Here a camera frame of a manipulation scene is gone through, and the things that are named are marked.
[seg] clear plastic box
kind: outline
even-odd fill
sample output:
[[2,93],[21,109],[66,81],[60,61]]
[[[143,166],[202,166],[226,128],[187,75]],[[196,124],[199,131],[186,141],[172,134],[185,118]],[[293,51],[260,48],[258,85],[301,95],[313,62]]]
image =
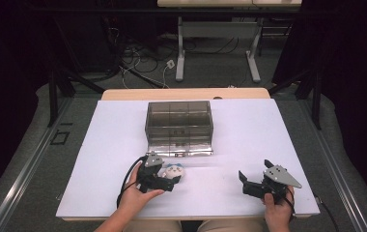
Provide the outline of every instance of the clear plastic box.
[[209,101],[148,104],[145,133],[148,152],[166,157],[212,154],[213,123]]

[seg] human hand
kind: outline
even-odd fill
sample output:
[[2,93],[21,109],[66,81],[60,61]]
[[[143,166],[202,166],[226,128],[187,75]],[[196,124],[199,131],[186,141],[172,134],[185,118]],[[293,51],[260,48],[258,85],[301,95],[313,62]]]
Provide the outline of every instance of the human hand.
[[[286,198],[292,203],[294,202],[295,191],[293,187],[288,186]],[[264,204],[266,205],[265,220],[268,224],[270,232],[288,232],[289,220],[292,215],[292,208],[285,201],[281,200],[277,205],[274,204],[273,195],[271,193],[265,194]]]
[[118,211],[123,211],[123,213],[130,216],[130,218],[138,214],[151,199],[164,193],[162,189],[142,193],[136,187],[138,185],[138,183],[136,183],[136,177],[141,164],[142,162],[138,163],[132,170],[129,181],[125,185],[127,189],[124,190],[120,206],[118,207]]

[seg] gray carpet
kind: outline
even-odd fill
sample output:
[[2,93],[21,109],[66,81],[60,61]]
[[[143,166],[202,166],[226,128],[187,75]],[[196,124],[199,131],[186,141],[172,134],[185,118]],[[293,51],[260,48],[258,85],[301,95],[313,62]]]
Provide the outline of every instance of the gray carpet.
[[[216,51],[230,39],[193,39],[185,43],[188,49],[197,51]],[[280,55],[284,38],[266,38],[263,56],[257,57],[257,66],[262,78],[259,84],[251,81],[244,51],[250,46],[251,41],[240,41],[237,48],[229,54],[195,54],[186,53],[184,80],[175,81],[173,70],[165,74],[166,84],[171,88],[199,88],[199,87],[271,87],[271,77]],[[233,40],[226,51],[236,45]],[[159,49],[160,59],[156,63],[151,58],[141,57],[137,66],[141,71],[154,71],[143,73],[147,77],[162,80],[162,72],[166,61],[173,59],[176,62],[175,43],[164,43]],[[150,52],[140,51],[142,56]],[[85,74],[88,78],[101,76]],[[125,83],[121,74],[97,82],[104,88],[151,88],[151,86],[126,73]],[[8,216],[4,231],[93,231],[100,224],[99,221],[68,222],[55,217],[59,200],[57,196],[64,192],[70,178],[77,153],[88,129],[89,122],[94,113],[100,95],[95,94],[87,87],[74,82],[77,90],[75,98],[70,101],[70,106],[64,112],[55,132],[61,136],[51,138],[45,153],[41,156],[40,164],[34,172],[31,181],[26,186],[15,209]],[[341,192],[336,188],[332,176],[327,169],[323,155],[323,145],[317,137],[318,131],[313,130],[312,123],[307,119],[308,101],[296,101],[293,92],[296,86],[291,86],[273,96],[279,106],[282,117],[290,137],[295,145],[297,155],[309,180],[311,188],[318,194],[331,211],[340,231],[355,231],[353,221],[342,202]],[[32,125],[24,136],[17,152],[12,159],[4,176],[0,180],[0,205],[3,203],[8,191],[14,184],[26,161],[33,156],[37,146],[42,140],[48,123],[48,91],[42,87],[39,92],[39,108],[35,114]],[[322,98],[321,103],[321,135],[324,137],[331,154],[336,159],[339,169],[344,173],[348,185],[357,199],[358,207],[367,221],[367,188],[361,177],[353,168],[347,158],[342,138],[334,115],[332,102]],[[293,231],[334,231],[330,216],[323,206],[319,207],[321,214],[307,219],[295,219],[291,223]]]

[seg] table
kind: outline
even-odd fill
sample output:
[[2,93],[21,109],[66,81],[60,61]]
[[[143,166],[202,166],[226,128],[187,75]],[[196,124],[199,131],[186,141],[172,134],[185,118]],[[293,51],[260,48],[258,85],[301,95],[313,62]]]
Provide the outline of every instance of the table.
[[[166,8],[298,8],[301,0],[158,0]],[[178,62],[176,80],[184,80],[184,37],[254,38],[251,50],[246,51],[247,64],[254,82],[260,82],[255,54],[261,37],[263,19],[256,22],[183,22],[178,17]]]
[[181,163],[186,175],[172,192],[152,200],[137,219],[262,218],[262,202],[241,192],[238,170],[249,181],[260,182],[264,159],[288,168],[303,185],[296,189],[298,217],[320,212],[277,105],[265,89],[153,89],[104,92],[56,217],[109,217],[127,170],[147,152],[148,102],[183,100],[211,102],[214,153],[164,159],[165,164]]

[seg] desk leg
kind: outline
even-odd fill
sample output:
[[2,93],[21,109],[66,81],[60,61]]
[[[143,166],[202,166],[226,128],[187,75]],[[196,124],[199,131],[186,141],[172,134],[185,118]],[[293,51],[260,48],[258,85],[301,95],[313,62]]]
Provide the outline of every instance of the desk leg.
[[184,80],[184,36],[183,36],[183,19],[178,17],[178,64],[177,64],[177,81]]
[[253,79],[253,82],[255,83],[259,83],[261,81],[261,78],[259,76],[258,67],[256,66],[255,54],[256,54],[258,43],[261,37],[262,26],[263,26],[263,19],[259,18],[258,31],[256,32],[256,36],[253,41],[252,50],[246,51],[247,64],[249,65],[250,73],[252,74],[252,79]]

